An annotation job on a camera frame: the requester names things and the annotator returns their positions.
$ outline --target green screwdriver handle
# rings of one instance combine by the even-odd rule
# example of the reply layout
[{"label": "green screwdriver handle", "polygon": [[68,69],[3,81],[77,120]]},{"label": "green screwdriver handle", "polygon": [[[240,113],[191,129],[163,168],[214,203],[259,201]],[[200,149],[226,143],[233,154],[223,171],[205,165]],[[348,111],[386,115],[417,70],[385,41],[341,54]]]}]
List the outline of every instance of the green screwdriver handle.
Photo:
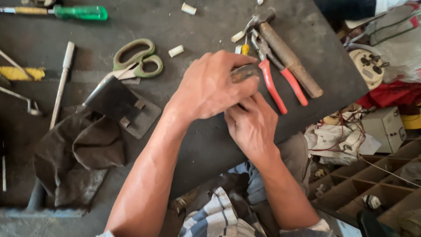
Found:
[{"label": "green screwdriver handle", "polygon": [[105,21],[108,18],[108,13],[103,6],[62,7],[55,5],[53,10],[56,17],[64,19],[77,18],[91,21]]}]

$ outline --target white electrical box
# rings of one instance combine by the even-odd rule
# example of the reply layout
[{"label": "white electrical box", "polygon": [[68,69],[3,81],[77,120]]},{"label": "white electrical box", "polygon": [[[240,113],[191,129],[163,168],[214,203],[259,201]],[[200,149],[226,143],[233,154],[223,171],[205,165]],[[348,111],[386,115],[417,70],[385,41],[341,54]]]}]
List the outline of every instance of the white electrical box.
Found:
[{"label": "white electrical box", "polygon": [[365,133],[381,141],[377,152],[394,153],[406,139],[397,107],[378,109],[362,119]]}]

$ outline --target blue and white striped fabric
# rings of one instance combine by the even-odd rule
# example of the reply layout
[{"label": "blue and white striped fabric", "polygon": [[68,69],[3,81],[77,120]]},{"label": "blue and white striped fabric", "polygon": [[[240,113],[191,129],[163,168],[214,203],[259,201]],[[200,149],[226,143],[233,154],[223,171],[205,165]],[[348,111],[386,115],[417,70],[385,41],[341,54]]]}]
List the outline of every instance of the blue and white striped fabric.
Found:
[{"label": "blue and white striped fabric", "polygon": [[266,237],[259,222],[248,224],[237,214],[226,192],[219,187],[201,210],[184,220],[179,237]]}]

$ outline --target green scissors handle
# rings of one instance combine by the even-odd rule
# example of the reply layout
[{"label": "green scissors handle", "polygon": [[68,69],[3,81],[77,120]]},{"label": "green scissors handle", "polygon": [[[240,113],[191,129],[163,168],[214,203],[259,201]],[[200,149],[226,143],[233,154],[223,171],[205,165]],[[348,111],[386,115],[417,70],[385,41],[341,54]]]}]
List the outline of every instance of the green scissors handle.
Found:
[{"label": "green scissors handle", "polygon": [[[139,45],[149,46],[149,49],[142,50],[142,51],[136,53],[135,55],[133,55],[129,60],[127,60],[125,62],[121,62],[121,56],[125,52],[128,52],[131,49],[133,49],[134,47],[137,47]],[[152,43],[151,40],[138,39],[138,40],[132,41],[132,42],[124,45],[114,56],[113,71],[125,69],[128,66],[130,66],[131,64],[137,62],[137,63],[139,63],[139,65],[136,66],[135,69],[134,69],[134,75],[135,76],[143,77],[143,78],[157,76],[162,72],[162,70],[164,68],[164,64],[162,63],[162,60],[159,56],[153,55],[154,52],[155,52],[155,45]],[[158,68],[154,72],[145,72],[143,70],[143,65],[146,62],[153,62],[158,66]]]}]

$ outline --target pliers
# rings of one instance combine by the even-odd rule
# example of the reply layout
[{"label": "pliers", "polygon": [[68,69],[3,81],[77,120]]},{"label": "pliers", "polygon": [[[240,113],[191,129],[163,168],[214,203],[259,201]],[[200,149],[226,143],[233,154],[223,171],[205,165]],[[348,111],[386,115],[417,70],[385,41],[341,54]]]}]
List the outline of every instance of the pliers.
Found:
[{"label": "pliers", "polygon": [[306,97],[304,96],[300,88],[300,85],[298,85],[298,82],[295,79],[294,75],[273,56],[272,51],[269,48],[269,44],[259,34],[259,32],[257,32],[256,29],[253,29],[251,31],[251,44],[256,49],[257,53],[259,54],[259,58],[261,60],[261,63],[259,64],[259,68],[262,69],[263,71],[266,87],[269,90],[269,93],[271,94],[273,100],[275,101],[281,113],[286,114],[288,110],[285,107],[284,102],[282,101],[278,92],[276,91],[275,85],[273,84],[272,75],[270,73],[270,62],[267,58],[269,58],[273,62],[273,64],[275,64],[275,66],[279,69],[281,74],[285,77],[285,79],[287,79],[288,83],[291,85],[301,105],[306,106],[308,104],[308,101]]}]

